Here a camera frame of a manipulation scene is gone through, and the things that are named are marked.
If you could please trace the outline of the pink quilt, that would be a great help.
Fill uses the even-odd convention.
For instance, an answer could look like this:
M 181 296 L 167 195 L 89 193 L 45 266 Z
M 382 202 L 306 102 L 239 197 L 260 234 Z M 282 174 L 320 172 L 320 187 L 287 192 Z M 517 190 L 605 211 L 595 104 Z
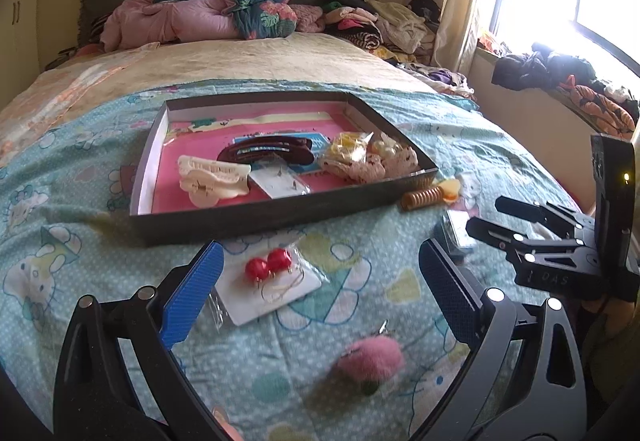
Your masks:
M 320 6 L 265 0 L 235 13 L 231 0 L 125 0 L 104 23 L 106 52 L 152 42 L 286 38 L 294 31 L 324 31 Z

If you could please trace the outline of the cream wardrobe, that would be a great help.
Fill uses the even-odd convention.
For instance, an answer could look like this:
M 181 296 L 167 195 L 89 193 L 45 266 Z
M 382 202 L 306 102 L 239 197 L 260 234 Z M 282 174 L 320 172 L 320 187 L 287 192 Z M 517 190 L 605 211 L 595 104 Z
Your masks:
M 1 108 L 27 89 L 40 73 L 37 2 L 1 0 Z

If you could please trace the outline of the cream hair claw clip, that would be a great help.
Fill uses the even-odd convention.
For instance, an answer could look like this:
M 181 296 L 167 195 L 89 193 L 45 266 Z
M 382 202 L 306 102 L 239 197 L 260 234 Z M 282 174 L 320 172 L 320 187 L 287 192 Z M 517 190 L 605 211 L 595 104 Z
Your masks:
M 233 164 L 195 156 L 178 158 L 179 186 L 196 208 L 213 208 L 219 201 L 250 193 L 248 164 Z

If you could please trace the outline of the Hello Kitty blue bedsheet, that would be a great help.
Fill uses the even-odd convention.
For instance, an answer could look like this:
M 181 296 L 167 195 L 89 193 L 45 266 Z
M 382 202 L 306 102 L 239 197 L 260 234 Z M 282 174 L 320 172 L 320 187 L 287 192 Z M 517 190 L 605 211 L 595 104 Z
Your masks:
M 563 305 L 515 283 L 576 202 L 472 104 L 201 82 L 1 170 L 6 440 L 577 440 Z

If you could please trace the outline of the dark red hair clip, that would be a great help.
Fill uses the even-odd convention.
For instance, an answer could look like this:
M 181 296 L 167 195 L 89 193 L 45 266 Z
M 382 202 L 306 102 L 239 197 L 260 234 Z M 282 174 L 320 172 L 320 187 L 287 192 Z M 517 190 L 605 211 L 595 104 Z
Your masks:
M 233 143 L 217 156 L 219 161 L 233 164 L 255 164 L 271 157 L 279 157 L 287 164 L 308 166 L 314 162 L 309 138 L 288 135 L 263 135 Z

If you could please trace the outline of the dark shallow cardboard box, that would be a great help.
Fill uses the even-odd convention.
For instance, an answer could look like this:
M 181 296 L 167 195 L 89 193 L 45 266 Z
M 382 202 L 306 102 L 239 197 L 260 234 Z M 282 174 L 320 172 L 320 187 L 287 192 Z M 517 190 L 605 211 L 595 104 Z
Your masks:
M 177 98 L 152 124 L 129 216 L 149 244 L 228 239 L 390 205 L 436 172 L 354 94 Z

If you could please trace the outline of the pile of clothes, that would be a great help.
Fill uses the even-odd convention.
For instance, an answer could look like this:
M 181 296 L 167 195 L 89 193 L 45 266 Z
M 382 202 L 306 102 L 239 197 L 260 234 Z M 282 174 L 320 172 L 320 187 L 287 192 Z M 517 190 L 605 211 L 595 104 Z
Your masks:
M 438 93 L 473 101 L 474 90 L 461 72 L 433 66 L 435 33 L 429 17 L 397 2 L 326 0 L 326 32 L 405 71 Z

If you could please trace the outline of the red ball earrings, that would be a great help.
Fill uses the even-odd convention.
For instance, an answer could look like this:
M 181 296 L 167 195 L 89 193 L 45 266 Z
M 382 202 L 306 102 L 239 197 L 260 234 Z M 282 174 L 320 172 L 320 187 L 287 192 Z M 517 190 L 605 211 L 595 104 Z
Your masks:
M 280 245 L 224 250 L 224 269 L 208 296 L 218 327 L 243 326 L 294 303 L 329 283 L 329 277 L 307 260 L 297 239 Z

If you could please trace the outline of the yellow bangles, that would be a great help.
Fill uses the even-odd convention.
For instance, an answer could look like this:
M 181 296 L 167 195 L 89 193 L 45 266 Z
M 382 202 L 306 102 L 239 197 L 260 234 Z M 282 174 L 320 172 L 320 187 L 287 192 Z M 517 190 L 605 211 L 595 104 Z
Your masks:
M 366 160 L 371 138 L 372 132 L 340 132 L 332 138 L 324 152 L 324 158 L 343 164 L 363 162 Z

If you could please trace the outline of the wooden bead bracelet yellow tassel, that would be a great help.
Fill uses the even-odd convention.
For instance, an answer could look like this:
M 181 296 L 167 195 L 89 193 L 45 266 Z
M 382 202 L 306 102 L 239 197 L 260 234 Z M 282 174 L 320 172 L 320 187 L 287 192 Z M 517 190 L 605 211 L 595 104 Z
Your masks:
M 405 193 L 400 198 L 400 208 L 412 211 L 438 204 L 453 204 L 459 198 L 461 182 L 449 179 L 432 184 L 429 187 Z

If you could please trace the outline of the dark clothes on windowsill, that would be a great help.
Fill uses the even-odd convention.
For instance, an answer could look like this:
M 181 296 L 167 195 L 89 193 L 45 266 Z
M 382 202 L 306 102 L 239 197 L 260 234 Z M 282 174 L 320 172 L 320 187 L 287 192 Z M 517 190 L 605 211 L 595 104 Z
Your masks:
M 556 97 L 597 131 L 629 141 L 639 123 L 639 100 L 626 84 L 597 74 L 589 60 L 535 43 L 514 53 L 490 32 L 477 47 L 496 58 L 491 82 L 511 91 L 538 89 Z

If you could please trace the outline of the pearl jewelry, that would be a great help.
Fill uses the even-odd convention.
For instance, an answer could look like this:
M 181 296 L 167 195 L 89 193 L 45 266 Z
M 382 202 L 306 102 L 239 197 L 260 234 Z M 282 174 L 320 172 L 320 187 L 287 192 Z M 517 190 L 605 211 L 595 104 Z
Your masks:
M 405 146 L 384 132 L 373 139 L 368 149 L 371 154 L 380 157 L 386 168 L 403 164 L 408 158 Z

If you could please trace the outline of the small earring card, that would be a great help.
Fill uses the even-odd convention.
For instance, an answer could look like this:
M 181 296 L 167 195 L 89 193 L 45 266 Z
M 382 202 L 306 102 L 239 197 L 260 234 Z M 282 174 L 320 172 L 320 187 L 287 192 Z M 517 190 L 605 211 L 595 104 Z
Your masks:
M 286 166 L 267 164 L 253 169 L 250 179 L 271 199 L 311 193 L 311 188 Z

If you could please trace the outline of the beige bed cover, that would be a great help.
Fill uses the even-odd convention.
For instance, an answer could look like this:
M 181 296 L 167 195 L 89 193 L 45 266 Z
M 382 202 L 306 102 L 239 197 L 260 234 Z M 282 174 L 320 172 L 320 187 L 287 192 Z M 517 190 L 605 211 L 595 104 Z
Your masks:
M 1 112 L 1 162 L 50 129 L 121 96 L 187 82 L 288 80 L 426 92 L 418 79 L 328 34 L 159 45 L 73 58 L 45 71 Z

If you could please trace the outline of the pink polka-dot scrunchie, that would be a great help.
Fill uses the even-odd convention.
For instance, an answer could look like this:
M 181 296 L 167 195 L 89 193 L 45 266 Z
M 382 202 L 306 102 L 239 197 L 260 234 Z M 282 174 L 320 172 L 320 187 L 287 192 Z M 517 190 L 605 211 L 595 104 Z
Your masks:
M 416 152 L 406 147 L 408 158 L 403 164 L 386 168 L 378 155 L 367 153 L 366 160 L 343 164 L 342 162 L 320 159 L 320 167 L 323 171 L 336 175 L 337 178 L 356 184 L 370 184 L 386 179 L 400 178 L 401 176 L 415 172 L 419 169 Z

